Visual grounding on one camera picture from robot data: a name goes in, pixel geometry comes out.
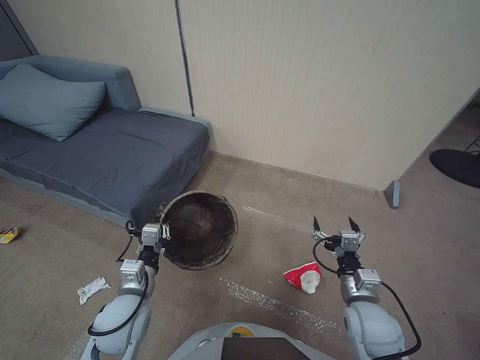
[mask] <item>floor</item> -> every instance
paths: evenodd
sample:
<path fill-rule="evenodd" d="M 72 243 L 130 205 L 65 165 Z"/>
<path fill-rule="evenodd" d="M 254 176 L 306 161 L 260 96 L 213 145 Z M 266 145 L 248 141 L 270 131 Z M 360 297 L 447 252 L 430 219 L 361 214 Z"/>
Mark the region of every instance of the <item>floor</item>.
<path fill-rule="evenodd" d="M 307 295 L 282 275 L 313 261 L 314 215 L 328 233 L 348 229 L 348 216 L 368 233 L 363 265 L 396 290 L 422 337 L 412 359 L 479 359 L 480 190 L 428 161 L 434 149 L 466 147 L 480 134 L 479 117 L 478 109 L 464 111 L 401 179 L 398 210 L 388 208 L 381 191 L 211 153 L 188 188 L 231 202 L 236 244 L 226 261 L 205 271 L 161 261 L 139 359 L 167 359 L 195 331 L 237 321 L 280 329 L 348 359 L 336 276 L 324 273 L 316 293 Z M 0 245 L 0 359 L 79 359 L 88 325 L 116 296 L 114 261 L 128 240 L 125 230 L 0 180 L 0 228 L 13 226 L 24 230 Z M 326 251 L 319 255 L 335 265 Z M 112 288 L 80 306 L 77 289 L 98 276 Z M 384 290 L 380 297 L 412 345 L 395 300 Z"/>

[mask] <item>crumpled paper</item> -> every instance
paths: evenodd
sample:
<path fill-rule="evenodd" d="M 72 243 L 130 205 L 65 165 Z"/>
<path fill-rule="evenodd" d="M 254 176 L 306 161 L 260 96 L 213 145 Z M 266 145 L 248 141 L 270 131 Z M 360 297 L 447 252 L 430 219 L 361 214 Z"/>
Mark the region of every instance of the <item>crumpled paper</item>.
<path fill-rule="evenodd" d="M 110 285 L 107 283 L 104 277 L 100 276 L 93 280 L 88 285 L 79 288 L 76 293 L 80 296 L 80 305 L 83 305 L 87 302 L 87 299 L 95 294 L 98 290 L 110 288 Z"/>

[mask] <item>sofa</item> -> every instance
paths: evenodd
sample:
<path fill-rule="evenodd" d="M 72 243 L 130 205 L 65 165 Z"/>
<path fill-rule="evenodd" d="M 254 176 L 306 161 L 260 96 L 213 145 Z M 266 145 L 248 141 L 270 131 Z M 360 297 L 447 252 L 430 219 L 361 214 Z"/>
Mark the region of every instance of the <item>sofa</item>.
<path fill-rule="evenodd" d="M 0 62 L 0 80 L 18 64 L 68 82 L 104 82 L 105 96 L 62 142 L 0 117 L 0 176 L 14 183 L 142 227 L 182 192 L 209 151 L 207 121 L 143 108 L 123 66 L 35 55 Z"/>

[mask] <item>blue pillow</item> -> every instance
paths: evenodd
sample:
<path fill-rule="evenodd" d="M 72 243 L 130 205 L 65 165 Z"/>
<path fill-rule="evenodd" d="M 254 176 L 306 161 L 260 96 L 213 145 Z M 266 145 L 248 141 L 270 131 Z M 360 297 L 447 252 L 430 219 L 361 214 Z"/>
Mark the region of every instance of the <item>blue pillow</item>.
<path fill-rule="evenodd" d="M 99 108 L 105 83 L 57 79 L 21 63 L 0 80 L 0 117 L 62 142 Z"/>

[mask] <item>trash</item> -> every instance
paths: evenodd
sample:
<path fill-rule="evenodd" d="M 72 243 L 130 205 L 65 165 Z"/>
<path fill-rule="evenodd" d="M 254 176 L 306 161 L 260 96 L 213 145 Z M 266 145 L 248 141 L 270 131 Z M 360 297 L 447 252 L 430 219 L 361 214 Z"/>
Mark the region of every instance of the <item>trash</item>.
<path fill-rule="evenodd" d="M 310 262 L 284 272 L 283 276 L 290 285 L 297 289 L 302 289 L 308 294 L 313 294 L 318 284 L 320 284 L 322 272 L 316 262 Z"/>
<path fill-rule="evenodd" d="M 0 244 L 8 244 L 13 239 L 15 239 L 19 233 L 20 229 L 18 227 L 14 227 L 0 232 Z"/>
<path fill-rule="evenodd" d="M 76 293 L 80 296 L 80 305 L 83 305 L 87 302 L 87 299 L 95 294 L 98 290 L 109 288 L 110 285 L 107 283 L 104 277 L 98 277 L 93 280 L 88 285 L 79 288 Z"/>

